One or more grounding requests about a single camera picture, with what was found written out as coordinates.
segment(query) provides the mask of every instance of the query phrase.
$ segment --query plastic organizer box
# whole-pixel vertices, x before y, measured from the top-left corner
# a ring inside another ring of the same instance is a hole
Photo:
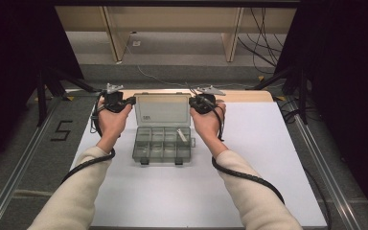
[[[191,94],[135,94],[137,132],[133,159],[142,165],[191,160]]]

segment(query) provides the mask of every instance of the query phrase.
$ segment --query forearm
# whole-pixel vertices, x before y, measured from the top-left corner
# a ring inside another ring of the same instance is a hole
[[[101,140],[97,143],[97,147],[103,150],[106,153],[110,153],[112,148],[116,144],[116,140],[118,139],[119,134],[113,135],[104,135]]]
[[[217,158],[222,167],[234,171],[259,174],[237,153],[226,150]],[[301,229],[298,221],[281,200],[266,186],[220,172],[225,186],[249,229]]]
[[[225,150],[228,150],[228,148],[223,144],[220,139],[216,136],[201,136],[202,140],[204,141],[205,145],[208,147],[214,158],[218,158],[218,156],[224,152]]]
[[[106,155],[97,147],[88,149],[76,165]],[[87,229],[95,213],[94,201],[110,161],[97,163],[75,173],[52,195],[30,229]]]

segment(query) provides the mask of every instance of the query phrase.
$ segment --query black device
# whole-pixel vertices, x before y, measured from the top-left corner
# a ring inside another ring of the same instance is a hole
[[[119,91],[123,86],[108,84],[106,91],[103,93],[104,104],[103,107],[107,110],[119,113],[127,106],[127,104],[136,104],[135,97],[129,97],[124,100],[124,92]]]
[[[216,98],[212,94],[196,94],[189,99],[190,107],[193,107],[199,114],[211,112],[216,105]]]

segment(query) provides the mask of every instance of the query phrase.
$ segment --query white table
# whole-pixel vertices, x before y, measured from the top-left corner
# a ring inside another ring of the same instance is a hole
[[[93,226],[242,227],[211,154],[193,128],[192,160],[181,167],[135,163],[136,128],[132,110],[96,200]],[[90,121],[76,156],[98,142],[99,135],[89,130]],[[223,139],[281,192],[303,227],[326,226],[276,103],[227,103]]]

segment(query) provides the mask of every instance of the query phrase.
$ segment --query aluminum rail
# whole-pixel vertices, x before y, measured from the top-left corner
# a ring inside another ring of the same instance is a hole
[[[48,115],[45,121],[39,126],[34,135],[29,142],[28,146],[24,150],[19,162],[11,173],[11,177],[6,183],[5,187],[2,189],[0,193],[0,219],[3,217],[5,210],[7,209],[9,203],[11,202],[13,193],[17,186],[20,183],[25,171],[28,169],[29,163],[31,162],[33,156],[35,155],[35,151],[38,145],[41,142],[42,136],[44,135],[47,127],[51,123],[53,113],[61,102],[61,97],[54,97],[52,102],[50,103],[50,107],[48,110]]]
[[[297,104],[295,102],[289,103],[291,111],[297,109]],[[347,198],[343,194],[342,190],[339,188],[334,175],[327,164],[320,148],[315,142],[313,138],[310,128],[308,125],[305,125],[301,120],[300,116],[297,114],[294,116],[295,121],[297,122],[298,129],[301,132],[301,135],[304,138],[304,141],[307,144],[307,147],[310,150],[310,154],[312,159],[321,174],[322,179],[324,180],[325,185],[327,186],[328,192],[331,195],[334,205],[336,206],[339,215],[342,218],[343,223],[345,224],[346,229],[352,230],[360,230],[360,224],[355,216],[355,213],[349,204]]]

